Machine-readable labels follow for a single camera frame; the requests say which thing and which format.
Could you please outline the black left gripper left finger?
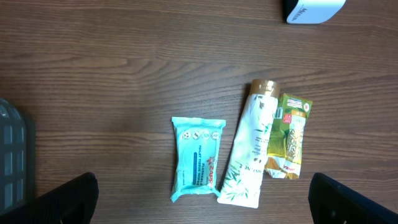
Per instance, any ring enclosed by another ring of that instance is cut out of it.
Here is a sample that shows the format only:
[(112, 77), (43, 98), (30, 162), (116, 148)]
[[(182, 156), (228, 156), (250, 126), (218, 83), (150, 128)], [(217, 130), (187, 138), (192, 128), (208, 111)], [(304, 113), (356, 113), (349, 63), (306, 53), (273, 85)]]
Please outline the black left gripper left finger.
[(89, 223), (99, 196), (98, 181), (92, 172), (41, 195), (1, 215), (1, 224)]

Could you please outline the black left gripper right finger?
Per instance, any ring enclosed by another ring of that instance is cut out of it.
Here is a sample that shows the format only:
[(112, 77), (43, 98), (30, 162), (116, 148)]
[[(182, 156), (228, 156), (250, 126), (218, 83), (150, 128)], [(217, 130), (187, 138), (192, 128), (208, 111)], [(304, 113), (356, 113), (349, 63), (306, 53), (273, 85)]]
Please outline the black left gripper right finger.
[(397, 224), (395, 212), (319, 172), (313, 175), (308, 201), (315, 224)]

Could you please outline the green yellow snack pouch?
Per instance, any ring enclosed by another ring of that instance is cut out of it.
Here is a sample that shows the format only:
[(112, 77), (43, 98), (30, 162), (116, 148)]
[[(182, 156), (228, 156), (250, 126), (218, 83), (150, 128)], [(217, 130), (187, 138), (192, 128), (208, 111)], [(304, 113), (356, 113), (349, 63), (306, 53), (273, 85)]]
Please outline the green yellow snack pouch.
[(311, 108), (311, 100), (286, 93), (279, 96), (264, 167), (273, 179), (300, 177), (304, 129)]

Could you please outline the white green cosmetic tube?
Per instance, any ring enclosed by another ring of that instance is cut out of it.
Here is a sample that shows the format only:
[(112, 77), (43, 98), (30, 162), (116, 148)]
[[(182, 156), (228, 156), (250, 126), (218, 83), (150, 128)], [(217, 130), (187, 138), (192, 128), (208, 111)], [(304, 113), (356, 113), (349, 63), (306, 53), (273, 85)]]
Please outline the white green cosmetic tube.
[(218, 203), (257, 208), (279, 85), (253, 80), (233, 141)]

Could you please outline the teal wet wipes pack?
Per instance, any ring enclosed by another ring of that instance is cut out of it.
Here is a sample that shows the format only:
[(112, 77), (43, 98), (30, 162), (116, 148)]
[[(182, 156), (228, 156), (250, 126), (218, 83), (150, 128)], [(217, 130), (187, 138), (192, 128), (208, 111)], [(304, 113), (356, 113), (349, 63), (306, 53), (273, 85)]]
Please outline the teal wet wipes pack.
[(216, 188), (216, 168), (226, 121), (173, 117), (172, 123), (177, 145), (177, 168), (171, 201), (176, 202), (180, 196), (188, 194), (220, 196)]

